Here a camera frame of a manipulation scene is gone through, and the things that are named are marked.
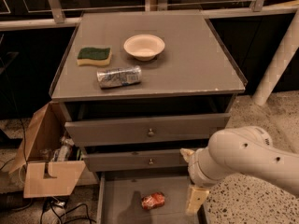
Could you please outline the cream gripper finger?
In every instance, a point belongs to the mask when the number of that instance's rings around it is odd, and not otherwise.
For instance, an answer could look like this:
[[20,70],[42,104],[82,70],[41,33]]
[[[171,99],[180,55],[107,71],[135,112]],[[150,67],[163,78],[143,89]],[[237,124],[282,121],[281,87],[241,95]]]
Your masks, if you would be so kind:
[[187,162],[190,163],[192,161],[192,156],[195,153],[194,150],[188,149],[188,148],[182,148],[180,150],[180,154],[183,157],[183,159]]
[[195,185],[188,186],[186,214],[195,215],[209,195],[209,190]]

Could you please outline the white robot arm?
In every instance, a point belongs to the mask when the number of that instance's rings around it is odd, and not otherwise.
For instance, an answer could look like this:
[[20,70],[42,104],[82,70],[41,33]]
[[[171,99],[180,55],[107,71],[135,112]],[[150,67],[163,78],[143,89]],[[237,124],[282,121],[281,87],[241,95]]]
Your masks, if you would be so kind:
[[228,175],[240,173],[269,182],[299,195],[299,155],[273,147],[261,127],[224,129],[212,134],[205,148],[180,151],[188,163],[192,184],[188,187],[186,213],[194,215],[209,190]]

